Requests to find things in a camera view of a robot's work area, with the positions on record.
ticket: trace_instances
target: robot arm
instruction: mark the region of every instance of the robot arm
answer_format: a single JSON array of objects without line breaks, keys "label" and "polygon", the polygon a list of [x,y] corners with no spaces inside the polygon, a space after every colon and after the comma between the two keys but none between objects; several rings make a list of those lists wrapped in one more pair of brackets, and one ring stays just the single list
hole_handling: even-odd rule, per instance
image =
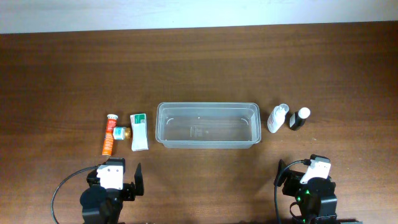
[{"label": "robot arm", "polygon": [[117,224],[123,202],[144,195],[141,164],[134,174],[136,184],[124,184],[125,164],[124,159],[109,158],[87,175],[90,188],[80,197],[85,224]]},{"label": "robot arm", "polygon": [[283,160],[279,161],[277,177],[285,170],[279,181],[276,178],[274,185],[280,187],[284,183],[282,193],[295,198],[291,204],[298,205],[301,216],[293,215],[293,223],[317,223],[317,224],[343,224],[362,222],[340,222],[337,220],[335,195],[336,184],[329,176],[330,160],[326,157],[311,155],[310,159],[303,161],[308,165],[306,173],[285,169],[287,166]]}]

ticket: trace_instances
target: white spray bottle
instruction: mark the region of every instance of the white spray bottle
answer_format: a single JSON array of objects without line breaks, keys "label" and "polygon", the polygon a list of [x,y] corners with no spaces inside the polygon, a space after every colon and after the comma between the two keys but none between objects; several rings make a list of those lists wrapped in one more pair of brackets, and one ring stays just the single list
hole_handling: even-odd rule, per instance
[{"label": "white spray bottle", "polygon": [[267,122],[268,130],[271,133],[275,133],[282,126],[285,122],[287,112],[289,112],[289,106],[284,103],[274,108]]}]

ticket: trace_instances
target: plastic bin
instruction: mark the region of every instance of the plastic bin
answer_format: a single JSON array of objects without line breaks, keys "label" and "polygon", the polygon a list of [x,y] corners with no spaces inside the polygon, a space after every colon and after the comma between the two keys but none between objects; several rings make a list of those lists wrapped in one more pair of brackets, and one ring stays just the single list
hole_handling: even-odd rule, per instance
[{"label": "plastic bin", "polygon": [[261,140],[255,103],[161,103],[156,140],[167,148],[247,149]]}]

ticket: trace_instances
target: bottle cap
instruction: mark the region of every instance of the bottle cap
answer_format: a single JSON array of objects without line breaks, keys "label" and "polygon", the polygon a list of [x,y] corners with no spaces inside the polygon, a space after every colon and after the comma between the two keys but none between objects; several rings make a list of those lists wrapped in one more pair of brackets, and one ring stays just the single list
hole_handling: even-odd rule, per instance
[{"label": "bottle cap", "polygon": [[118,116],[115,114],[108,114],[107,117],[108,119],[118,119]]},{"label": "bottle cap", "polygon": [[308,109],[308,108],[301,108],[301,109],[298,111],[298,116],[299,116],[301,119],[307,119],[307,118],[310,116],[310,114],[311,114],[311,111],[310,111],[310,109]]},{"label": "bottle cap", "polygon": [[282,103],[281,105],[279,105],[279,108],[282,108],[285,111],[284,116],[286,116],[287,112],[289,112],[289,106],[287,106],[287,104]]},{"label": "bottle cap", "polygon": [[124,138],[125,139],[131,138],[131,128],[126,128],[126,130],[124,132]]},{"label": "bottle cap", "polygon": [[284,122],[285,116],[286,116],[286,113],[285,113],[285,110],[283,108],[278,108],[275,111],[275,120],[277,120],[278,122],[282,121],[282,120],[283,120],[282,122]]}]

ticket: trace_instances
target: gold lid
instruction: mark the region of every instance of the gold lid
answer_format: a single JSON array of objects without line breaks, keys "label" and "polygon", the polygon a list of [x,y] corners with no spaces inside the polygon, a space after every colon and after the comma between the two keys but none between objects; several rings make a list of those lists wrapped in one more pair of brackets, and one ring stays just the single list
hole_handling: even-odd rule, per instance
[{"label": "gold lid", "polygon": [[124,138],[125,139],[129,139],[131,138],[131,128],[126,128],[125,132],[124,132]]}]

